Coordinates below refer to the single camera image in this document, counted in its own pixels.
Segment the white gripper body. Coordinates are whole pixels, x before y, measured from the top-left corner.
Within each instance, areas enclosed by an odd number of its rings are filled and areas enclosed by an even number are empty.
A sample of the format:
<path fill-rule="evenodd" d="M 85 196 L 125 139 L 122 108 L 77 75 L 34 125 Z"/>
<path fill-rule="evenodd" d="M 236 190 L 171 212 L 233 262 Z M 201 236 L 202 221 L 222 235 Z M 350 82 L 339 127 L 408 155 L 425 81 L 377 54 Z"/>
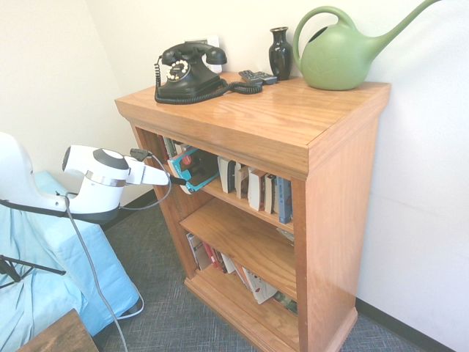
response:
<path fill-rule="evenodd" d="M 126 156 L 125 160 L 130 167 L 130 173 L 126 183 L 133 185 L 149 184 L 157 186 L 166 186 L 169 184 L 169 176 L 161 169 L 147 166 L 143 161 Z"/>

